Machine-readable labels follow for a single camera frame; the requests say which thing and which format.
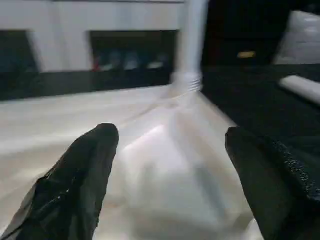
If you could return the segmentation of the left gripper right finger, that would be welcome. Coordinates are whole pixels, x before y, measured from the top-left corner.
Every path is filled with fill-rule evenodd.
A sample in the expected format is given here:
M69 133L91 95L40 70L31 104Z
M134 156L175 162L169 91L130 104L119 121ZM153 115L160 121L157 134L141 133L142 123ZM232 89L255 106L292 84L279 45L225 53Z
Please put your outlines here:
M264 239L319 239L319 136L274 139L231 127L225 148Z

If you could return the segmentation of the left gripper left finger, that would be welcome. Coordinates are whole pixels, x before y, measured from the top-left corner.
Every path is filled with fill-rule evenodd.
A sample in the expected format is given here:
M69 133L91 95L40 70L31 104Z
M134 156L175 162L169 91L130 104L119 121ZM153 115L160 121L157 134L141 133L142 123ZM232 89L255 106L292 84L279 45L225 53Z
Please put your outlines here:
M91 240L119 143L112 123L77 138L25 195L3 240Z

